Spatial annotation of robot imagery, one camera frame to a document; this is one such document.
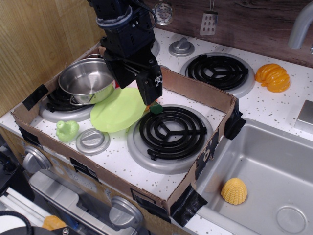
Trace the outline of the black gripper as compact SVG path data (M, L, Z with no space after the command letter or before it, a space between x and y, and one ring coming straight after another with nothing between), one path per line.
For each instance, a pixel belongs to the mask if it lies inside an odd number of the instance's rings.
M122 89L136 78L145 105L161 97L163 89L160 66L148 62L155 41L150 12L146 6L100 7L100 27L106 33L101 40L105 63ZM141 69L138 75L134 71Z

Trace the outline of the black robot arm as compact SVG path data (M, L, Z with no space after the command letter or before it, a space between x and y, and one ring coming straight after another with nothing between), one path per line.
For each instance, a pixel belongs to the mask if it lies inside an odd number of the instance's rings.
M162 73L151 48L155 42L153 11L141 0L90 0L104 60L120 88L136 81L145 105L162 95Z

